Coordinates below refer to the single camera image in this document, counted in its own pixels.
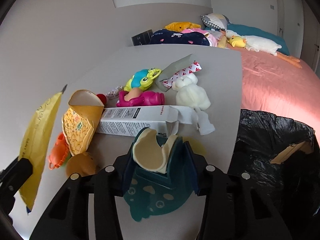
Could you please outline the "pink bed cover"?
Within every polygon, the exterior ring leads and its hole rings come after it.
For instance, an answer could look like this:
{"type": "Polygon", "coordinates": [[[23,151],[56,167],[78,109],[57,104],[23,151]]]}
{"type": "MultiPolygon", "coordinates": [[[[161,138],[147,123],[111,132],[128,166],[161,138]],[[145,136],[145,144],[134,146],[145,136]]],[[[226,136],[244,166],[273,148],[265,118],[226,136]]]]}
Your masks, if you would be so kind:
{"type": "Polygon", "coordinates": [[[319,139],[319,78],[313,70],[304,61],[297,68],[263,51],[228,48],[241,53],[241,107],[303,122],[319,139]]]}

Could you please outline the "black wall socket panel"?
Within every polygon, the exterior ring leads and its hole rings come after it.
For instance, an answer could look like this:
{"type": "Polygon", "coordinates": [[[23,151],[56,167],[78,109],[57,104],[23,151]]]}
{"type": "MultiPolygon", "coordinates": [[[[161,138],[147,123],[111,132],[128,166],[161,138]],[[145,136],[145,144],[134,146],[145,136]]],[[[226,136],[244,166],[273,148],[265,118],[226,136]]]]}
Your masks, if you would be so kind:
{"type": "Polygon", "coordinates": [[[131,40],[134,46],[148,45],[150,43],[152,35],[153,31],[150,29],[131,37],[131,40]]]}

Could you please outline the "white long cardboard box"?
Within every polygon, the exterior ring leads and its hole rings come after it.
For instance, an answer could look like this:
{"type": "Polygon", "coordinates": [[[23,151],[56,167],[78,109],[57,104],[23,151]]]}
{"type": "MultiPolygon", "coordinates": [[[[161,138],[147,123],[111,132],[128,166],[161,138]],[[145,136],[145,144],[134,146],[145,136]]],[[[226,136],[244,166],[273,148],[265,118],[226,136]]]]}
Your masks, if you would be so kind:
{"type": "Polygon", "coordinates": [[[97,133],[135,137],[141,129],[150,128],[161,136],[177,134],[179,124],[191,125],[194,110],[185,106],[138,106],[107,108],[97,133]]]}

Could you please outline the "brown round plush toy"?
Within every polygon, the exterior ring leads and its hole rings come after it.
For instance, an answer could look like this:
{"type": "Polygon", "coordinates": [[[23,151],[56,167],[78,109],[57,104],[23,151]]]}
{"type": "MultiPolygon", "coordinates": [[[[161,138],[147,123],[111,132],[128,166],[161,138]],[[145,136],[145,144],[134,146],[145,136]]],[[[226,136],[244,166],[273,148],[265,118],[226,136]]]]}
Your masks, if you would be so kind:
{"type": "Polygon", "coordinates": [[[82,177],[90,176],[98,173],[99,170],[99,165],[88,152],[76,154],[66,164],[67,177],[74,173],[78,173],[82,177]]]}

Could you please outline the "yellow orange plush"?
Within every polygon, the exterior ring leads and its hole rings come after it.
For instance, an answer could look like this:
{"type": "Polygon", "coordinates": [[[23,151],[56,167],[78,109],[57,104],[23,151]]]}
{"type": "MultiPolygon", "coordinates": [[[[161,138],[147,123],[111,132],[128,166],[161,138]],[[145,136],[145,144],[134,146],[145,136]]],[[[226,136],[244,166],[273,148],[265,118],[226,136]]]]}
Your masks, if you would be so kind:
{"type": "Polygon", "coordinates": [[[172,22],[164,28],[169,31],[182,32],[185,29],[201,28],[201,25],[191,22],[172,22]]]}

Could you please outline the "pink folded clothes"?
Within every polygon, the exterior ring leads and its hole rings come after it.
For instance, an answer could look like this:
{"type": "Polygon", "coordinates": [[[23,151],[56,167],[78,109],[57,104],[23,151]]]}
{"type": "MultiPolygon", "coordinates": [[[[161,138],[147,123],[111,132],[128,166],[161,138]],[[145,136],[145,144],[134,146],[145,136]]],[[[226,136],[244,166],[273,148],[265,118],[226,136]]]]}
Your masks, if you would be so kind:
{"type": "Polygon", "coordinates": [[[218,45],[218,39],[215,38],[209,31],[207,30],[202,30],[200,28],[193,28],[193,29],[185,29],[182,31],[184,34],[189,34],[189,33],[199,33],[202,34],[203,36],[206,37],[206,39],[209,42],[209,45],[211,47],[217,47],[218,45]]]}

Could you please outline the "teal patterned torn wrapper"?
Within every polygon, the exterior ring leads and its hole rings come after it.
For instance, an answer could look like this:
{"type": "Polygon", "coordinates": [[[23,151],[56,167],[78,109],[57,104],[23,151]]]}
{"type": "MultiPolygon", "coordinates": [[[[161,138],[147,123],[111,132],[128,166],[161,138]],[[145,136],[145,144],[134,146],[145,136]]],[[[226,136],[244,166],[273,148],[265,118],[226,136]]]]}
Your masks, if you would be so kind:
{"type": "Polygon", "coordinates": [[[178,135],[161,137],[151,128],[137,134],[130,150],[136,166],[124,194],[133,220],[171,213],[188,200],[193,189],[183,146],[178,135]]]}

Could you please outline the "green blue frog toy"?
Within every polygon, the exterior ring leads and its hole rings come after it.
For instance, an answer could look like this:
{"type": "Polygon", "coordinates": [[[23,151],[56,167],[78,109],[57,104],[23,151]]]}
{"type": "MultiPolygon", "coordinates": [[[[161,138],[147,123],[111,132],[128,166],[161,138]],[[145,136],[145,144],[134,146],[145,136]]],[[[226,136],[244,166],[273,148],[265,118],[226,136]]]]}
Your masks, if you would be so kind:
{"type": "Polygon", "coordinates": [[[129,92],[133,88],[139,88],[144,92],[152,86],[153,81],[161,74],[161,72],[162,70],[158,68],[140,70],[127,81],[123,90],[129,92]]]}

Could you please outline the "yellow duck plush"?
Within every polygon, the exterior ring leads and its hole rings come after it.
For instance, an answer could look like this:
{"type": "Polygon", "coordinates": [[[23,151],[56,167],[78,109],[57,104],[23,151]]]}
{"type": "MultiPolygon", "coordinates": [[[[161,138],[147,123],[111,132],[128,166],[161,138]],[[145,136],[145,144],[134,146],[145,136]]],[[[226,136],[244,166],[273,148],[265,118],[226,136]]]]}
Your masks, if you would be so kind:
{"type": "Polygon", "coordinates": [[[232,36],[228,40],[229,44],[235,48],[245,48],[246,47],[246,39],[240,36],[232,36]]]}

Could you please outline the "black trash bag bin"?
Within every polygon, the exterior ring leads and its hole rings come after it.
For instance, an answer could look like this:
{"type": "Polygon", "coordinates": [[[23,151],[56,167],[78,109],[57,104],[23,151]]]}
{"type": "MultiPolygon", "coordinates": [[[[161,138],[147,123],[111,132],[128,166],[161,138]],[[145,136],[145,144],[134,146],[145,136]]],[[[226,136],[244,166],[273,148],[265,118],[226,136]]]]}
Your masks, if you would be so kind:
{"type": "Polygon", "coordinates": [[[242,109],[231,176],[249,175],[231,194],[244,239],[319,239],[319,144],[302,122],[242,109]]]}

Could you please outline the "grey red-white torn package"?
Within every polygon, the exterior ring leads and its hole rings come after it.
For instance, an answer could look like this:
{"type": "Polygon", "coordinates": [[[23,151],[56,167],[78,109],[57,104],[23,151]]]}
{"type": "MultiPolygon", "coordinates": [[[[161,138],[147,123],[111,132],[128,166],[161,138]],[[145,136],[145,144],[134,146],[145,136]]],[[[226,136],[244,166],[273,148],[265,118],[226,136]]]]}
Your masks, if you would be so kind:
{"type": "Polygon", "coordinates": [[[155,82],[162,92],[166,92],[172,87],[172,83],[179,77],[201,70],[202,68],[197,61],[196,56],[190,54],[164,68],[161,74],[155,79],[155,82]]]}

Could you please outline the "white plush rabbit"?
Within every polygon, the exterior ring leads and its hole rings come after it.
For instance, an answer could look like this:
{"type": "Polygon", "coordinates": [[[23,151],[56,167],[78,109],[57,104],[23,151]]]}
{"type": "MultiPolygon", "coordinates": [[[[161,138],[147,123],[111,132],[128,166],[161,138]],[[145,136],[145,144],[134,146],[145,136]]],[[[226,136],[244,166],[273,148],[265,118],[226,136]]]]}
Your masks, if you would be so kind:
{"type": "Polygon", "coordinates": [[[211,106],[211,102],[204,88],[197,85],[198,78],[194,73],[178,77],[172,83],[172,89],[176,91],[176,105],[193,109],[193,120],[200,135],[208,135],[215,131],[205,110],[211,106]]]}

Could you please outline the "yellow padded envelope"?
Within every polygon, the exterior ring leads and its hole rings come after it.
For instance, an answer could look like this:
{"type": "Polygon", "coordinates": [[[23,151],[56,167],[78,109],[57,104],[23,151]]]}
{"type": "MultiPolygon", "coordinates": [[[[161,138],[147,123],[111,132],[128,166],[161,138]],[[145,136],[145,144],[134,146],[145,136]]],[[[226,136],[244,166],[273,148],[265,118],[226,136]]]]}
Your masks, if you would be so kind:
{"type": "Polygon", "coordinates": [[[32,211],[35,203],[62,95],[63,92],[56,93],[35,111],[21,143],[18,158],[29,160],[33,167],[32,175],[19,189],[27,213],[32,211]]]}

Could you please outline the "small knitted keychain toy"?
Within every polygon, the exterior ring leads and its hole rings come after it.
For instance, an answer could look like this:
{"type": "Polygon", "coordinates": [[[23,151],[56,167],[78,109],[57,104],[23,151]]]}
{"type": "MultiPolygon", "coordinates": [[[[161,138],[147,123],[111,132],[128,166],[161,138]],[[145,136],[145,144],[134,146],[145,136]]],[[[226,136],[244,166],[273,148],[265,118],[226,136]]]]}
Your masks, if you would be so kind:
{"type": "Polygon", "coordinates": [[[116,98],[119,98],[119,94],[121,91],[123,91],[123,86],[117,86],[116,88],[114,88],[113,90],[107,92],[105,95],[107,97],[108,100],[113,100],[116,98]]]}

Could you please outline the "white goose plush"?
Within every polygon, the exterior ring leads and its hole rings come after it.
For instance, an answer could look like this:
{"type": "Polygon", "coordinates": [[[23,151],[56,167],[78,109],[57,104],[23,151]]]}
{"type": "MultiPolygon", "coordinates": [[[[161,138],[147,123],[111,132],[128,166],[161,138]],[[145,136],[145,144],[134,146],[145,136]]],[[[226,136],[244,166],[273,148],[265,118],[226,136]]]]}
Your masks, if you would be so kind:
{"type": "MultiPolygon", "coordinates": [[[[239,36],[236,32],[232,30],[227,30],[225,32],[225,36],[227,38],[227,41],[229,40],[230,37],[232,36],[239,36]]],[[[246,39],[246,47],[248,51],[252,50],[255,52],[265,52],[268,54],[271,54],[273,56],[276,56],[296,68],[302,69],[302,65],[300,64],[300,59],[294,57],[294,56],[287,56],[285,54],[282,54],[278,50],[281,48],[281,45],[277,44],[276,42],[269,40],[267,38],[259,37],[259,36],[240,36],[244,39],[246,39]]]]}

